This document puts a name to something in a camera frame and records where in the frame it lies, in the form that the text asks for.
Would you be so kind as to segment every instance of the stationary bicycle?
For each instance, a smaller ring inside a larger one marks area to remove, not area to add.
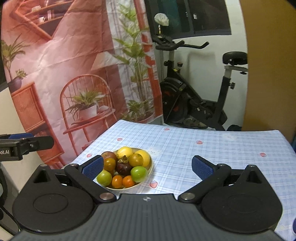
[[[152,37],[157,43],[156,49],[169,51],[169,60],[164,62],[168,67],[167,77],[160,83],[163,99],[164,122],[177,123],[178,126],[191,128],[195,121],[204,123],[207,127],[217,131],[225,131],[223,124],[227,116],[223,111],[229,87],[235,88],[235,83],[231,83],[232,70],[247,74],[248,69],[237,65],[247,64],[247,54],[245,52],[228,52],[223,55],[222,61],[225,64],[225,73],[222,79],[218,101],[202,99],[190,84],[181,76],[180,68],[182,63],[178,63],[179,68],[174,67],[174,51],[180,47],[203,49],[209,45],[205,42],[201,46],[185,44],[183,40],[175,43],[172,38],[165,35],[155,35]],[[227,130],[240,131],[241,127],[231,125]]]

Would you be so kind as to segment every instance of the blue plaid tablecloth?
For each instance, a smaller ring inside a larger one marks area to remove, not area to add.
[[[279,131],[207,131],[119,120],[73,163],[82,164],[122,146],[147,150],[154,164],[146,182],[124,193],[173,193],[177,197],[201,181],[191,170],[195,155],[233,169],[257,165],[283,205],[276,232],[288,241],[296,238],[292,230],[296,218],[296,154]]]

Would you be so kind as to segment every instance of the bike seat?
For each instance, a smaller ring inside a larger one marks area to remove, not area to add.
[[[245,52],[227,52],[223,54],[222,61],[224,64],[231,64],[231,65],[244,65],[247,64],[247,53]]]

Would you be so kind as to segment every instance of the pink printed backdrop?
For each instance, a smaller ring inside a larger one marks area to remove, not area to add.
[[[39,152],[52,168],[118,119],[147,123],[162,114],[143,0],[10,0],[1,27],[15,108],[26,132],[54,137],[54,148]]]

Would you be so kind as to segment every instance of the crosshair logo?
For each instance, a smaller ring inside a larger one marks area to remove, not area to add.
[[[144,200],[145,202],[148,202],[148,201],[151,200],[151,198],[146,196],[146,197],[143,198],[143,200]]]

